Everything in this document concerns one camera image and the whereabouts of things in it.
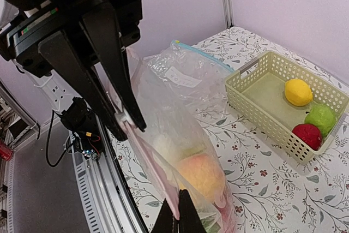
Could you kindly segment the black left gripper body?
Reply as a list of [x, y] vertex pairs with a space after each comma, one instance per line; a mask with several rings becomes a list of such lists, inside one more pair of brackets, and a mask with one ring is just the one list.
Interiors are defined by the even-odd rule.
[[[78, 56], [92, 68], [100, 63], [82, 15], [87, 0], [3, 0], [4, 24], [1, 26], [1, 56], [16, 61], [37, 77], [54, 70], [38, 52], [38, 44], [58, 31], [66, 34]], [[140, 38], [141, 0], [108, 0], [118, 19], [125, 47]]]

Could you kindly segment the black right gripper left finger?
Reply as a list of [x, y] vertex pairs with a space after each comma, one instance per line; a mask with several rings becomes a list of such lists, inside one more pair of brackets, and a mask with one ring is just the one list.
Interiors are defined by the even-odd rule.
[[151, 233], [177, 233], [178, 221], [174, 218], [172, 211], [165, 199]]

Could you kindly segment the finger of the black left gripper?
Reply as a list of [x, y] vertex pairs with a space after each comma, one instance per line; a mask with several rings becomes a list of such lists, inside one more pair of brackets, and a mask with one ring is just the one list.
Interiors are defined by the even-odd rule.
[[52, 68], [88, 103], [119, 141], [127, 136], [115, 119], [115, 110], [96, 73], [76, 53], [66, 34], [58, 31], [38, 44], [38, 52]]
[[87, 0], [83, 25], [91, 45], [133, 124], [140, 131], [147, 125], [132, 91], [126, 48], [116, 12], [108, 0]]

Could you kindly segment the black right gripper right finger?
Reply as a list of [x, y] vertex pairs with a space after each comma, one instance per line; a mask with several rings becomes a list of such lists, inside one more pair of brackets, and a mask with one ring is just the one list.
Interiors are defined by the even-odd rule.
[[180, 233], [206, 233], [189, 192], [184, 189], [179, 191], [179, 232]]

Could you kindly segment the orange toy fruit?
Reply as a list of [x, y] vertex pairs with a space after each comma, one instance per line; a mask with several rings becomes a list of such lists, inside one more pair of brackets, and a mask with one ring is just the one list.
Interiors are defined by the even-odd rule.
[[225, 206], [225, 175], [215, 158], [205, 153], [196, 154], [178, 162], [176, 168], [207, 201]]

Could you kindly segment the pink zip top bag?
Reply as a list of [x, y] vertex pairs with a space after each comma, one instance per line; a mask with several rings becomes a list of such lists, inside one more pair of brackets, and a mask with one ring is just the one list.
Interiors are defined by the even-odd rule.
[[216, 150], [194, 113], [218, 109], [222, 68], [172, 47], [152, 58], [127, 49], [131, 86], [146, 123], [141, 131], [113, 87], [116, 120], [164, 203], [160, 232], [234, 232], [231, 190]]

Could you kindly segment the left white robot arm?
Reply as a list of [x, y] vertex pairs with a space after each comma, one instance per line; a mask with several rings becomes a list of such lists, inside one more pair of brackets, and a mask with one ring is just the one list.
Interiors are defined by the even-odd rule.
[[1, 56], [41, 90], [63, 125], [119, 140], [146, 123], [127, 47], [140, 39], [141, 0], [1, 0]]

